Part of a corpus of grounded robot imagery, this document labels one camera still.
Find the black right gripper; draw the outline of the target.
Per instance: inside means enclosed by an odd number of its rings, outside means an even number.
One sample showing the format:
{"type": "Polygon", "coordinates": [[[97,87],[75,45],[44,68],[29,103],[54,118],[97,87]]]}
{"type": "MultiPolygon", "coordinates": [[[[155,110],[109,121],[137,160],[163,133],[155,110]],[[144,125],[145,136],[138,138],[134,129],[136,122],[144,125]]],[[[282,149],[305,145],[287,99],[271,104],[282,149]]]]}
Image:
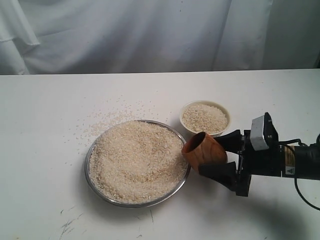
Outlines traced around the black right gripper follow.
{"type": "Polygon", "coordinates": [[[279,145],[279,135],[276,129],[266,131],[270,140],[266,150],[254,150],[250,140],[250,130],[241,133],[240,129],[214,139],[226,152],[238,154],[238,169],[236,163],[200,164],[198,173],[214,180],[235,192],[237,196],[247,197],[253,175],[267,177],[282,177],[285,169],[284,148],[279,145]]]}

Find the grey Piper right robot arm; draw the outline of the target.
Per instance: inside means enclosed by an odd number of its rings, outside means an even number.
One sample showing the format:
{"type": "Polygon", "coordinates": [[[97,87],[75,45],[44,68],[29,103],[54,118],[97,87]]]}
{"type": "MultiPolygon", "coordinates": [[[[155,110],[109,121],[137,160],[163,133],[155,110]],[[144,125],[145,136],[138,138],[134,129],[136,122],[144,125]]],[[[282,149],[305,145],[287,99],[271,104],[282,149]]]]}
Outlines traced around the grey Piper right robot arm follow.
{"type": "Polygon", "coordinates": [[[215,140],[225,151],[238,154],[238,162],[201,164],[198,172],[237,196],[246,197],[253,175],[293,179],[320,179],[320,144],[293,146],[275,139],[266,150],[254,150],[250,130],[235,130],[215,140]]]}

